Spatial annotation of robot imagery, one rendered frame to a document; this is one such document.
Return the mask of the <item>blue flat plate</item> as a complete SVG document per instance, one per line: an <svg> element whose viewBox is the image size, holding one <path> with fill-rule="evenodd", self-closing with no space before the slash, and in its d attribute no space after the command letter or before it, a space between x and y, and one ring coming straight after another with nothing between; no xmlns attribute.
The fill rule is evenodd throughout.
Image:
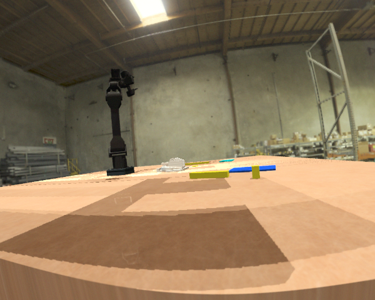
<svg viewBox="0 0 375 300"><path fill-rule="evenodd" d="M275 171L276 170L276 165L270 165L270 166L260 166L259 171ZM229 170L230 173L247 173L247 172L252 172L251 167L234 167Z"/></svg>

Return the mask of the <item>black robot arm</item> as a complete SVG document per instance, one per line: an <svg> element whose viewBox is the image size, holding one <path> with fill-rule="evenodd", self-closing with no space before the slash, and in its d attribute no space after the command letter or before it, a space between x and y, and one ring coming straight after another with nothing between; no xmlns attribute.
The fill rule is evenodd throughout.
<svg viewBox="0 0 375 300"><path fill-rule="evenodd" d="M106 101L108 106L111 108L111 121L112 121L112 135L113 138L110 142L109 146L109 157L112 157L113 168L111 169L122 169L128 168L127 167L127 151L126 151L126 144L121 137L121 127L119 122L119 108L121 106L122 99L122 85L129 86L134 84L134 78L132 75L127 74L125 78L120 77L120 70L119 69L111 69L111 76L109 80L109 86L105 90L106 92ZM121 79L124 81L122 84ZM116 92L118 89L119 92ZM110 91L114 92L110 92ZM126 154L124 154L126 153ZM114 154L122 154L112 156Z"/></svg>

